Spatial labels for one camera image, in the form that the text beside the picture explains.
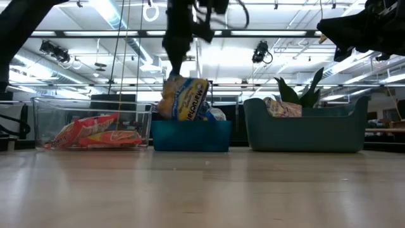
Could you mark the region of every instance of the table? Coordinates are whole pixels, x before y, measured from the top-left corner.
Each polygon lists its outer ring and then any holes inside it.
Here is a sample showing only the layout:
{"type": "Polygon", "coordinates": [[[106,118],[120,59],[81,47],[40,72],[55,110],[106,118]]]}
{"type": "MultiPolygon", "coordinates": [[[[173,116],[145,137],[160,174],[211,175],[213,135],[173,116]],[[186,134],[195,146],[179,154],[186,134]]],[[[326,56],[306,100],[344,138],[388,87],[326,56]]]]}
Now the table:
{"type": "Polygon", "coordinates": [[[405,155],[0,154],[0,227],[405,227],[405,155]]]}

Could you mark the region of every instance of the teal plastic tray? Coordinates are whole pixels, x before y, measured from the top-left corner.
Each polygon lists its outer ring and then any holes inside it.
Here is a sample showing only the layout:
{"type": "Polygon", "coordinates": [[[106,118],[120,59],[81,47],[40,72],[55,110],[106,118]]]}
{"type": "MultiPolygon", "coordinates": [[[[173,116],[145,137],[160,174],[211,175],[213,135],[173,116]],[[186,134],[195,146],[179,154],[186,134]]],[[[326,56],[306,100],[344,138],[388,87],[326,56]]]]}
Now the teal plastic tray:
{"type": "Polygon", "coordinates": [[[363,149],[368,98],[335,108],[303,109],[275,118],[259,98],[244,102],[249,144],[255,151],[357,152],[363,149]]]}
{"type": "Polygon", "coordinates": [[[152,121],[155,151],[228,152],[231,121],[152,121]]]}

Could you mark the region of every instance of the ceiling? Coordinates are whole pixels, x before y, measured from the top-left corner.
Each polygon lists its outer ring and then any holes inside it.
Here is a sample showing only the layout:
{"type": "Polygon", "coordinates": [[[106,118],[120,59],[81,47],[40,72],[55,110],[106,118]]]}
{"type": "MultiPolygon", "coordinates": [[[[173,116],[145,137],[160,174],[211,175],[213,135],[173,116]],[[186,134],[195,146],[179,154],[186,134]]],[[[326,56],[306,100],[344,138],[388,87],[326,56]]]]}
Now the ceiling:
{"type": "MultiPolygon", "coordinates": [[[[76,1],[70,1],[59,6],[55,6],[45,17],[37,30],[111,30],[110,24],[103,18],[100,9],[91,1],[81,1],[83,8],[79,8],[76,1]]],[[[98,0],[99,4],[110,0],[98,0]]],[[[138,0],[111,0],[117,11],[120,13],[123,7],[123,21],[127,27],[132,30],[165,30],[166,28],[166,0],[154,0],[153,5],[159,10],[155,15],[154,8],[149,9],[146,1],[138,0]]],[[[3,10],[9,1],[0,1],[0,10],[3,10]]],[[[316,30],[317,23],[324,18],[334,18],[344,15],[353,15],[359,13],[364,8],[364,1],[359,0],[336,0],[337,7],[332,9],[332,0],[322,2],[322,12],[317,0],[278,0],[278,9],[274,9],[274,1],[265,0],[245,0],[250,15],[249,30],[316,30]]],[[[214,30],[231,29],[232,27],[241,27],[245,24],[245,15],[242,8],[231,1],[226,16],[218,16],[219,19],[226,21],[227,26],[211,23],[214,30]]],[[[318,38],[257,38],[257,37],[217,37],[211,44],[201,39],[196,40],[191,45],[188,56],[198,59],[188,61],[183,64],[182,74],[185,76],[201,78],[214,81],[220,84],[240,83],[241,80],[247,79],[249,83],[255,84],[273,84],[273,77],[283,77],[291,84],[308,83],[313,74],[321,67],[325,67],[328,77],[322,80],[321,84],[343,84],[344,82],[364,73],[383,68],[395,61],[402,61],[402,57],[393,56],[390,62],[376,62],[373,60],[373,54],[369,53],[363,59],[351,60],[337,65],[333,62],[335,45],[329,40],[322,44],[318,43],[318,38]],[[251,58],[253,50],[259,41],[266,40],[273,53],[273,62],[269,65],[252,64],[251,58]]],[[[161,60],[163,69],[170,69],[169,61],[165,50],[161,46],[161,38],[140,38],[139,44],[145,52],[156,59],[161,60]]],[[[154,95],[147,95],[145,100],[155,99],[159,96],[161,83],[167,72],[148,72],[139,69],[143,64],[139,61],[134,50],[126,44],[123,39],[100,38],[99,49],[97,54],[97,39],[67,39],[53,38],[41,39],[30,38],[18,53],[22,57],[36,62],[37,65],[45,66],[52,72],[62,71],[61,75],[67,75],[82,83],[107,83],[110,77],[115,82],[120,83],[123,77],[123,83],[135,84],[153,84],[156,86],[143,87],[139,86],[139,91],[147,92],[154,95]],[[43,40],[51,41],[52,44],[60,46],[69,51],[72,59],[76,57],[80,63],[72,62],[69,64],[58,65],[58,62],[50,57],[44,56],[39,48],[43,40]],[[97,72],[100,76],[95,77],[95,62],[107,65],[105,72],[97,72]]],[[[276,87],[263,87],[256,91],[257,87],[241,89],[240,87],[215,87],[217,94],[234,94],[238,95],[245,91],[247,97],[266,96],[269,93],[277,92],[276,87]]],[[[120,90],[119,86],[113,87],[112,91],[120,90]]],[[[123,87],[123,91],[134,91],[134,87],[123,87]]],[[[334,88],[325,89],[324,96],[330,91],[338,91],[334,88]]],[[[105,88],[100,88],[98,92],[106,92],[105,88]]]]}

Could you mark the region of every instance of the chip bag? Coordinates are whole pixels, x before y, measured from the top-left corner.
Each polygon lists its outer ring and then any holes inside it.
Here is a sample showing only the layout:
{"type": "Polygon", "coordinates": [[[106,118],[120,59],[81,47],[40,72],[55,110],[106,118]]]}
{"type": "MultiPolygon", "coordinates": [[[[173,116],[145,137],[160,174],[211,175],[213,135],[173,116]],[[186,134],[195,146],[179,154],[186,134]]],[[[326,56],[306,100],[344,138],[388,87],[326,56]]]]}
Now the chip bag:
{"type": "Polygon", "coordinates": [[[133,130],[112,130],[80,138],[78,143],[85,148],[124,147],[140,144],[142,139],[133,130]]]}
{"type": "Polygon", "coordinates": [[[288,102],[275,101],[272,98],[264,98],[268,113],[273,117],[301,117],[302,106],[288,102]]]}
{"type": "Polygon", "coordinates": [[[204,79],[170,75],[163,85],[163,99],[158,104],[159,113],[172,120],[196,120],[208,87],[209,82],[204,79]]]}
{"type": "Polygon", "coordinates": [[[118,113],[100,117],[75,120],[64,126],[54,140],[45,144],[45,148],[67,148],[77,143],[81,137],[91,136],[105,131],[118,117],[118,113]]]}

